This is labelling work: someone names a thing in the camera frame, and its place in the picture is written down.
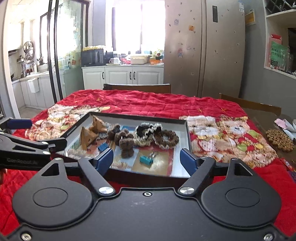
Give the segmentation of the blue binder clip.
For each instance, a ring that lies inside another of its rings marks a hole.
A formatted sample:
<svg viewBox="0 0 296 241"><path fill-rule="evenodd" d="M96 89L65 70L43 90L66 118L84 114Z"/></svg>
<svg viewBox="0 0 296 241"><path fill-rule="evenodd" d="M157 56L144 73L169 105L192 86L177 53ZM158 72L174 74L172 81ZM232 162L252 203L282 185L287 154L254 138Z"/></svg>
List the blue binder clip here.
<svg viewBox="0 0 296 241"><path fill-rule="evenodd" d="M100 153L105 151L108 148L109 148L109 145L107 144L107 142L104 142L104 143L102 143L101 145L98 146L98 150L99 150Z"/></svg>

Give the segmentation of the brown Choco Magic pyramid packet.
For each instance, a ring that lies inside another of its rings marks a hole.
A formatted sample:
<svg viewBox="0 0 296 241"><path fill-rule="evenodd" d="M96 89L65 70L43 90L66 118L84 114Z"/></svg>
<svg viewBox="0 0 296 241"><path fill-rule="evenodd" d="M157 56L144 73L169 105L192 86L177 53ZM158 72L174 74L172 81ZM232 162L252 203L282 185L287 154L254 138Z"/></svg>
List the brown Choco Magic pyramid packet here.
<svg viewBox="0 0 296 241"><path fill-rule="evenodd" d="M98 134L90 131L89 129L82 127L80 132L80 144L83 150L87 150L87 147L98 137Z"/></svg>

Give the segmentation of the brown fuzzy claw clip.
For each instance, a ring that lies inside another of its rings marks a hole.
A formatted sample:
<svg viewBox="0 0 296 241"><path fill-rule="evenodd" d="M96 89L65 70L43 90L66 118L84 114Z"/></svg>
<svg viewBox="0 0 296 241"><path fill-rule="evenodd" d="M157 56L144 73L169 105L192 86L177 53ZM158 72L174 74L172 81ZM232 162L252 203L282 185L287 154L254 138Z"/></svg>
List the brown fuzzy claw clip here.
<svg viewBox="0 0 296 241"><path fill-rule="evenodd" d="M109 141L114 141L115 135L120 132L120 125L115 124L111 127L111 129L107 132L107 139Z"/></svg>
<svg viewBox="0 0 296 241"><path fill-rule="evenodd" d="M121 157L127 159L133 156L134 150L134 141L133 134L130 133L126 128L121 130L115 135L115 144L121 149Z"/></svg>

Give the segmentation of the dark brown braided scrunchie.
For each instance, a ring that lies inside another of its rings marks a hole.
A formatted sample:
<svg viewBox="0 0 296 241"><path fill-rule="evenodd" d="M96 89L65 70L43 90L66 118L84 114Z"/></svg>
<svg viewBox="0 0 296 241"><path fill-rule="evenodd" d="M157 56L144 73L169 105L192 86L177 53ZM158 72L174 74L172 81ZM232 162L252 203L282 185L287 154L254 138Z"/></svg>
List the dark brown braided scrunchie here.
<svg viewBox="0 0 296 241"><path fill-rule="evenodd" d="M180 140L176 132L171 130L162 130L154 133L152 138L155 144L162 149L173 149Z"/></svg>

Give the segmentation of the teal binder clip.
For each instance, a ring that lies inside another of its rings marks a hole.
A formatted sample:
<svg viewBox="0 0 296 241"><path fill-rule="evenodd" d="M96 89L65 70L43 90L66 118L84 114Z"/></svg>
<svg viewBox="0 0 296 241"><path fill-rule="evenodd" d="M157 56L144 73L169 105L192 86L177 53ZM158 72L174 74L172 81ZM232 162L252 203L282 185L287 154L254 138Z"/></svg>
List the teal binder clip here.
<svg viewBox="0 0 296 241"><path fill-rule="evenodd" d="M139 162L141 164L144 164L144 165L147 165L147 166L151 166L152 163L154 162L154 158L156 156L158 156L158 154L159 154L159 152L153 151L148 156L140 156Z"/></svg>

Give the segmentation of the black white-trim scrunchie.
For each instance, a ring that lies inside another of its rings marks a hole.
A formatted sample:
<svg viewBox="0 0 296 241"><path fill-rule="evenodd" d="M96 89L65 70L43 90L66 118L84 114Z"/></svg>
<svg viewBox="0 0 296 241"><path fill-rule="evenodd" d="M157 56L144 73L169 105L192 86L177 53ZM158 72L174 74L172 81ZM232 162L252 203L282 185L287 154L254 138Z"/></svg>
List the black white-trim scrunchie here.
<svg viewBox="0 0 296 241"><path fill-rule="evenodd" d="M142 123L134 131L134 137L140 141L146 141L150 136L160 132L163 129L160 123Z"/></svg>

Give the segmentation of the cream crochet scrunchie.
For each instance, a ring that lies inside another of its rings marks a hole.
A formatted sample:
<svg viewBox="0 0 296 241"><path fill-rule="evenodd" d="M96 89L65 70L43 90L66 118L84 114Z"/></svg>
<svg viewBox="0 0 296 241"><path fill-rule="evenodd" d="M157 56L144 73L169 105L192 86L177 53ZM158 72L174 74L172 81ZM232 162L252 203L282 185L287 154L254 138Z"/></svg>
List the cream crochet scrunchie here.
<svg viewBox="0 0 296 241"><path fill-rule="evenodd" d="M133 138L133 141L135 146L146 147L151 145L153 139L152 137L148 137L147 139L141 139L141 138L135 137Z"/></svg>

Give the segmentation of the red quilted bear blanket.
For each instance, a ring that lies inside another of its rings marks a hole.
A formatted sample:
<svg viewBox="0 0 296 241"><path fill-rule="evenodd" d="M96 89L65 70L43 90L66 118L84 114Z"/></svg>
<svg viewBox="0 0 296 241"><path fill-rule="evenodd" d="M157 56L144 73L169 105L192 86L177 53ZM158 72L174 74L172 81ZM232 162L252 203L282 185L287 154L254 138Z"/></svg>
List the red quilted bear blanket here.
<svg viewBox="0 0 296 241"><path fill-rule="evenodd" d="M232 118L248 114L236 103L211 97L187 97L176 94L126 90L79 90L58 104L65 106L108 106L108 113L156 116L177 119L181 116L207 115ZM275 159L257 174L280 195L282 206L275 226L288 236L295 233L295 182L280 159ZM8 235L19 223L12 209L12 197L30 178L34 171L8 170L1 178L1 234Z"/></svg>

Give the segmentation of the black shallow cardboard box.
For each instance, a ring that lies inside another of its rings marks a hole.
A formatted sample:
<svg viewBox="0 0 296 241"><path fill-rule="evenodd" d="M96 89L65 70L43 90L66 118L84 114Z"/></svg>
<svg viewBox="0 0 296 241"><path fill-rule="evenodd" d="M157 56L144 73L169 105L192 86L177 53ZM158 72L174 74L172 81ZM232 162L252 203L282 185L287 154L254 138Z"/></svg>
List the black shallow cardboard box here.
<svg viewBox="0 0 296 241"><path fill-rule="evenodd" d="M95 158L112 149L108 174L116 181L155 177L162 184L189 177L180 161L181 149L191 148L184 120L89 112L62 136L67 146L58 155L67 161Z"/></svg>

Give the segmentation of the white kitchen cabinet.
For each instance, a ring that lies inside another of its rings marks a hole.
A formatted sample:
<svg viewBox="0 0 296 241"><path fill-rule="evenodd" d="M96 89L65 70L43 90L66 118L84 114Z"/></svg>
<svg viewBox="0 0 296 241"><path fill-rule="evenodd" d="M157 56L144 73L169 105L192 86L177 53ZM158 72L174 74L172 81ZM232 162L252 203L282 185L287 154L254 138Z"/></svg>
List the white kitchen cabinet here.
<svg viewBox="0 0 296 241"><path fill-rule="evenodd" d="M103 65L82 67L84 89L103 89L105 84L156 85L164 82L164 66Z"/></svg>

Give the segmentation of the wooden chair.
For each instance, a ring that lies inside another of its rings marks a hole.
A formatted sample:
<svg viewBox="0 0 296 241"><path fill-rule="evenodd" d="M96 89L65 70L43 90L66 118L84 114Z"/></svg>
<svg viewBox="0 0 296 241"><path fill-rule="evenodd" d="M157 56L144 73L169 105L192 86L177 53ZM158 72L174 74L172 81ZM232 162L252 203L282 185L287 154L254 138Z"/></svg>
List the wooden chair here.
<svg viewBox="0 0 296 241"><path fill-rule="evenodd" d="M171 93L170 84L104 84L103 90L129 90L129 91L142 91L153 93Z"/></svg>
<svg viewBox="0 0 296 241"><path fill-rule="evenodd" d="M254 110L274 113L276 116L281 115L281 108L277 106L262 104L258 102L241 99L241 98L235 98L222 93L219 93L219 96L220 96L220 99L237 103L241 108L254 109Z"/></svg>

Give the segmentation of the brown beaded coaster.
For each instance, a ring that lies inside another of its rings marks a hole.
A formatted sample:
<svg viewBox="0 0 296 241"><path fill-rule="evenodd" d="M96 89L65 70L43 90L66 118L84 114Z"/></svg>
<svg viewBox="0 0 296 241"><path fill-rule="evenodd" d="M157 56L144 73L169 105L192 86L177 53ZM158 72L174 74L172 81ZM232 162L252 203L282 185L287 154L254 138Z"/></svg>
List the brown beaded coaster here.
<svg viewBox="0 0 296 241"><path fill-rule="evenodd" d="M290 137L283 131L269 129L266 131L267 140L279 150L291 152L294 149L294 143Z"/></svg>

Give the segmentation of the black microwave oven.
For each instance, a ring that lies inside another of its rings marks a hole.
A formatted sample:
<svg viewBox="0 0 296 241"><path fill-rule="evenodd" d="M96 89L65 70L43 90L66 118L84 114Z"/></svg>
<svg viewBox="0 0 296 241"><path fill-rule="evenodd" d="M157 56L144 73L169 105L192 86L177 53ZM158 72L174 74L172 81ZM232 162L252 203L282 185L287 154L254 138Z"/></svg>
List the black microwave oven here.
<svg viewBox="0 0 296 241"><path fill-rule="evenodd" d="M92 49L81 52L81 65L87 66L101 66L104 65L104 50Z"/></svg>

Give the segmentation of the steel double-door refrigerator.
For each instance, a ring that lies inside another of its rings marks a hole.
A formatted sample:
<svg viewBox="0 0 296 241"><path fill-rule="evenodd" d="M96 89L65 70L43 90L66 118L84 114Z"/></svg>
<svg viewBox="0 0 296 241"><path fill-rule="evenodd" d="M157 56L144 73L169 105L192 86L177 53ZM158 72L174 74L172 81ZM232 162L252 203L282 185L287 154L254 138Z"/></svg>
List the steel double-door refrigerator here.
<svg viewBox="0 0 296 241"><path fill-rule="evenodd" d="M173 94L238 97L245 53L244 3L166 1L164 82Z"/></svg>

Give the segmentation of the wall shelf with items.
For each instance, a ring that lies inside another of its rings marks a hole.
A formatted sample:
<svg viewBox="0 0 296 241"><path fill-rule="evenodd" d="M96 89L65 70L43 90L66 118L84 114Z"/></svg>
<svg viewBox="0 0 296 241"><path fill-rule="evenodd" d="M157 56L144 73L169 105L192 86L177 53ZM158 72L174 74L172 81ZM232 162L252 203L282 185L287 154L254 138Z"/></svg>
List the wall shelf with items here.
<svg viewBox="0 0 296 241"><path fill-rule="evenodd" d="M284 70L270 67L269 55L271 46L270 37L273 35L280 36L281 44L288 48L288 30L295 29L295 1L262 1L265 17L265 60L264 68L286 77L295 79L291 73Z"/></svg>

